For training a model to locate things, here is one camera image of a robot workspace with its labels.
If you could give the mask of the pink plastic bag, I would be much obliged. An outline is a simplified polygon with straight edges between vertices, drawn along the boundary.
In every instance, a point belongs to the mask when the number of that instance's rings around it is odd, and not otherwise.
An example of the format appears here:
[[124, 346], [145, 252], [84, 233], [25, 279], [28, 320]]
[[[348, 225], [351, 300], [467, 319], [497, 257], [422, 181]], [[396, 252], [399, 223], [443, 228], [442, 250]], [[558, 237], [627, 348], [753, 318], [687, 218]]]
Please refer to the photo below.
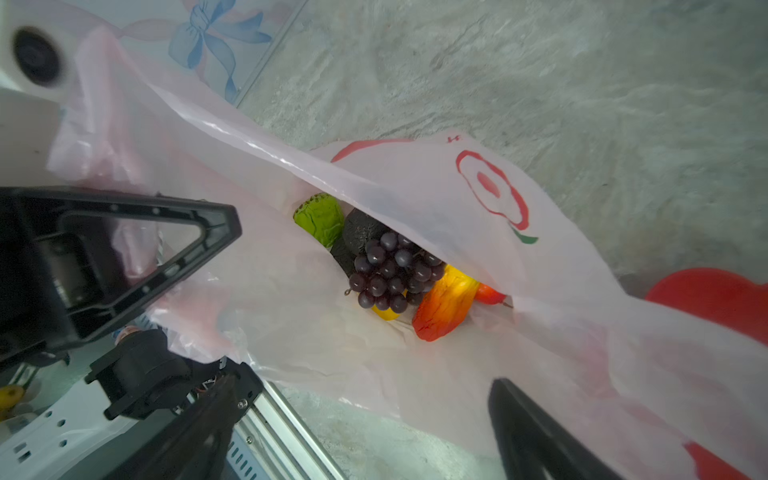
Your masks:
[[[627, 295], [521, 169], [458, 131], [319, 156], [268, 134], [192, 78], [92, 31], [49, 170], [78, 186], [236, 208], [242, 235], [149, 307], [171, 348], [492, 453], [490, 384], [507, 378], [620, 475], [693, 479], [698, 444], [767, 475], [767, 349]], [[293, 220], [324, 191], [508, 294], [424, 340], [362, 309]]]

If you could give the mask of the dark avocado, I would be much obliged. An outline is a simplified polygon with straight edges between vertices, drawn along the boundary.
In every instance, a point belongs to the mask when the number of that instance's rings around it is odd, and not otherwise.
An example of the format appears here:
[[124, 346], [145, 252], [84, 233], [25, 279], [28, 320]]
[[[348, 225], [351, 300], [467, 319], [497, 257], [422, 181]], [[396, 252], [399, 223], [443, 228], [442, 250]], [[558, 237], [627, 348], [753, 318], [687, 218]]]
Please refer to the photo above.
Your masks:
[[366, 245], [379, 240], [388, 230], [385, 224], [353, 209], [345, 218], [341, 236], [332, 244], [330, 253], [342, 271], [350, 276], [355, 271], [355, 259], [365, 254]]

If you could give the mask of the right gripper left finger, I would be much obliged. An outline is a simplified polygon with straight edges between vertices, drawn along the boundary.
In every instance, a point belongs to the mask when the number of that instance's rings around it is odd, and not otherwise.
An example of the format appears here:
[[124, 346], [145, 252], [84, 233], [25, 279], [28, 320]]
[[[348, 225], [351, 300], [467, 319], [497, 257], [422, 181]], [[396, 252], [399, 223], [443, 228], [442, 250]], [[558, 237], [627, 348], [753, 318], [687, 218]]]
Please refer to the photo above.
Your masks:
[[219, 380], [151, 441], [106, 475], [108, 479], [218, 479], [239, 421], [236, 382]]

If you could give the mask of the orange red chili pepper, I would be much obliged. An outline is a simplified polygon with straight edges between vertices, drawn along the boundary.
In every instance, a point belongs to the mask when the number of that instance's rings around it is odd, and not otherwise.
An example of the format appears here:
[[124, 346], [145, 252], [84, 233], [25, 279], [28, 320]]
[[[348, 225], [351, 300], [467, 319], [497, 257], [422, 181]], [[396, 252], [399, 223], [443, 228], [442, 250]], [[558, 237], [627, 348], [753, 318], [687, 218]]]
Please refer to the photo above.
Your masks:
[[421, 340], [442, 338], [465, 320], [480, 282], [453, 266], [446, 265], [443, 277], [419, 305], [412, 327]]

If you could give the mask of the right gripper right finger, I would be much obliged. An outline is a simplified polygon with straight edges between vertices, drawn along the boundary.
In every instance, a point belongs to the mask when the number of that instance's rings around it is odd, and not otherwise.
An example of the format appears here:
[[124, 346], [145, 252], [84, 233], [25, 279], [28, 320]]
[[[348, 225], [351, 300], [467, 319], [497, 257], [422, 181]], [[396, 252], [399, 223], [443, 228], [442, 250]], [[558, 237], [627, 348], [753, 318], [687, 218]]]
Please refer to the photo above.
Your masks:
[[488, 410], [507, 478], [619, 477], [510, 380], [492, 382]]

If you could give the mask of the green kiwi half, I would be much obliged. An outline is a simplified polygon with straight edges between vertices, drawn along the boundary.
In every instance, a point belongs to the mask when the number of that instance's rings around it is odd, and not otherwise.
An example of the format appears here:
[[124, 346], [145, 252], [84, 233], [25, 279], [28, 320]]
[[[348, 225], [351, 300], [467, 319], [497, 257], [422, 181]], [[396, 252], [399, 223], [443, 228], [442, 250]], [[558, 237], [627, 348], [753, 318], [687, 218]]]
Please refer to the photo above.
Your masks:
[[323, 247], [330, 249], [342, 235], [345, 216], [335, 197], [318, 193], [294, 211], [293, 220]]

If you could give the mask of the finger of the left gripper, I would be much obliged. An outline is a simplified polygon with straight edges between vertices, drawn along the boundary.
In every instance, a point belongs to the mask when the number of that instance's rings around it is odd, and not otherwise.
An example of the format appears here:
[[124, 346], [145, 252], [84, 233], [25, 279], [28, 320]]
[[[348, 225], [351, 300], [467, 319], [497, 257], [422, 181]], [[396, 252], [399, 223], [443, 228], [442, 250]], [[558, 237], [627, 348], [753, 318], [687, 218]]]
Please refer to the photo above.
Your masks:
[[[152, 302], [186, 280], [221, 253], [242, 234], [236, 209], [231, 205], [167, 196], [146, 196], [70, 187], [4, 187], [1, 210], [11, 208], [22, 218], [24, 229], [50, 235], [76, 216], [99, 217], [109, 222], [113, 251], [120, 262], [120, 293], [108, 303], [120, 315], [120, 326], [140, 316]], [[127, 256], [118, 251], [115, 235], [126, 221], [190, 227], [196, 238], [188, 246], [140, 280], [126, 273]]]

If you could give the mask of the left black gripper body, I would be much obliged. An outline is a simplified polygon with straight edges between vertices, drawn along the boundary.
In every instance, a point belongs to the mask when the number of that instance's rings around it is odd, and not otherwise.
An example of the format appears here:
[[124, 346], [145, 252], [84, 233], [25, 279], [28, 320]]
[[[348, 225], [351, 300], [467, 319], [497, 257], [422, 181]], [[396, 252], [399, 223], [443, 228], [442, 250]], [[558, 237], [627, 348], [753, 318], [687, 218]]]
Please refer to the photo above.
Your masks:
[[1, 210], [1, 369], [46, 366], [120, 326], [108, 303], [120, 293], [109, 222], [76, 216], [50, 235]]

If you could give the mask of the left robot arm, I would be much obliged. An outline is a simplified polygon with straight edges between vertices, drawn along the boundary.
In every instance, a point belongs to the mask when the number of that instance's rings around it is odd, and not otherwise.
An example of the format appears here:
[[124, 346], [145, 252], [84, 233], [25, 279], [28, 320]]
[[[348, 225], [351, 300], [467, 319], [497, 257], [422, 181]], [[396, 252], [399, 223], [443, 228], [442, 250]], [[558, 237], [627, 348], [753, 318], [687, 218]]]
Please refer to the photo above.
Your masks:
[[[193, 227], [197, 237], [130, 281], [111, 241], [118, 220]], [[126, 327], [242, 233], [235, 207], [88, 189], [1, 191], [1, 366], [47, 366]], [[244, 363], [200, 363], [142, 330], [92, 362], [85, 378], [2, 448], [17, 479], [51, 478], [159, 410], [177, 416], [112, 479], [215, 479], [236, 424], [264, 386]]]

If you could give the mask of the dark purple grape bunch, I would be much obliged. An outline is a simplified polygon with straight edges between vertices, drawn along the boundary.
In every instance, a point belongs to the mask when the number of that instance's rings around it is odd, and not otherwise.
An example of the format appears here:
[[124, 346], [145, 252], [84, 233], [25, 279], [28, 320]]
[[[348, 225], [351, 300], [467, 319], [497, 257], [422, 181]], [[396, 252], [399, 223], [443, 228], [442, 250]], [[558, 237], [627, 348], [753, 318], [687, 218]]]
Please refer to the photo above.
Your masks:
[[355, 296], [363, 309], [372, 310], [376, 305], [402, 315], [421, 303], [443, 277], [446, 265], [407, 237], [388, 230], [379, 240], [370, 241], [365, 254], [355, 259], [355, 271], [347, 276], [344, 294]]

